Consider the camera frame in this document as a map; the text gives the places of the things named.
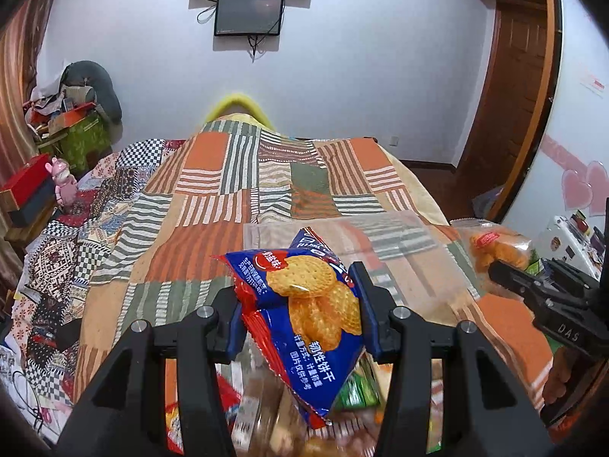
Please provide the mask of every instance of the biscuit package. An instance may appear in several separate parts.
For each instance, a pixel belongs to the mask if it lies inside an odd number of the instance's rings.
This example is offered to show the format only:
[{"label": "biscuit package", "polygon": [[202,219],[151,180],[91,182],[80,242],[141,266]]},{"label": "biscuit package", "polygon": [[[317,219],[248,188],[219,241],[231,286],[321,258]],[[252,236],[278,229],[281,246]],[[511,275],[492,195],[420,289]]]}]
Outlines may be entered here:
[{"label": "biscuit package", "polygon": [[346,268],[309,227],[287,249],[225,254],[243,320],[270,368],[324,425],[363,349],[359,298]]},{"label": "biscuit package", "polygon": [[488,268],[493,261],[500,259],[525,271],[532,261],[538,259],[531,247],[531,239],[503,225],[476,218],[453,220],[451,225],[459,232],[483,289],[499,296],[520,299],[492,282]]}]

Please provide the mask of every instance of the patchwork quilt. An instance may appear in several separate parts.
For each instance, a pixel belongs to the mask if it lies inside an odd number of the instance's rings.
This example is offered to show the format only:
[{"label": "patchwork quilt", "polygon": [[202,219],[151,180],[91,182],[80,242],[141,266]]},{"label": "patchwork quilt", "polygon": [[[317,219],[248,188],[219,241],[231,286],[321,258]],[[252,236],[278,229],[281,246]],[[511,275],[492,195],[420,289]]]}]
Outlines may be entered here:
[{"label": "patchwork quilt", "polygon": [[[245,224],[405,209],[421,216],[464,272],[462,293],[430,319],[476,321],[540,403],[547,343],[535,337],[530,317],[519,318],[517,333],[503,325],[501,335],[485,319],[486,296],[458,236],[412,172],[371,138],[303,141],[230,117],[186,141],[149,139],[103,159],[71,214],[48,224],[30,249],[13,310],[26,377],[43,403],[70,407],[133,320],[177,322],[230,284],[213,256],[242,248]],[[402,231],[363,225],[358,238],[382,256],[367,262],[374,281],[408,304],[413,290],[431,288],[400,286],[414,245]],[[416,265],[428,281],[441,279],[432,262]],[[516,307],[522,316],[526,308]],[[62,327],[79,318],[80,333],[71,337]],[[70,344],[63,351],[58,332]],[[218,372],[235,379],[233,368]]]}]

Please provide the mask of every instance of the wall-mounted monitor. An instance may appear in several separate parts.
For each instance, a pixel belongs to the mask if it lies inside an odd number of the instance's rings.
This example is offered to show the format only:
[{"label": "wall-mounted monitor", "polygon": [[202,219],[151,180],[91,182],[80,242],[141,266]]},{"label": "wall-mounted monitor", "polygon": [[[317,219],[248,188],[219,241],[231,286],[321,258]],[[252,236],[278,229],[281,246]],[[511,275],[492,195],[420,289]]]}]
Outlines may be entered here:
[{"label": "wall-mounted monitor", "polygon": [[279,36],[283,0],[218,0],[216,36]]}]

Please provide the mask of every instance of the wooden floor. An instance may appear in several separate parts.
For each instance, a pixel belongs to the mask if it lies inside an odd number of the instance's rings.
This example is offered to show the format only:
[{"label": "wooden floor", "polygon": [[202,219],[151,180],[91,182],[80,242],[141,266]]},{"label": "wooden floor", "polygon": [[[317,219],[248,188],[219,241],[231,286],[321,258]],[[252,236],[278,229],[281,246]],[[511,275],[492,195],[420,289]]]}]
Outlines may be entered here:
[{"label": "wooden floor", "polygon": [[410,168],[440,206],[446,219],[474,216],[471,199],[478,195],[473,180],[467,175],[453,174],[450,170]]}]

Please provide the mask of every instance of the pink toy figure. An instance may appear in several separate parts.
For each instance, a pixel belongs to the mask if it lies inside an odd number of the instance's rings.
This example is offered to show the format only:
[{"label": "pink toy figure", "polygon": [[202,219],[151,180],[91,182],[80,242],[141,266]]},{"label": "pink toy figure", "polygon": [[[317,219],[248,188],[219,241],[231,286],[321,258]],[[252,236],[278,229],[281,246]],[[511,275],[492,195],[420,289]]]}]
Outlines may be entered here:
[{"label": "pink toy figure", "polygon": [[53,158],[53,165],[47,163],[46,171],[51,174],[53,182],[55,182],[55,197],[57,204],[63,209],[69,209],[76,199],[76,179],[70,173],[70,165],[66,160],[61,158]]}]

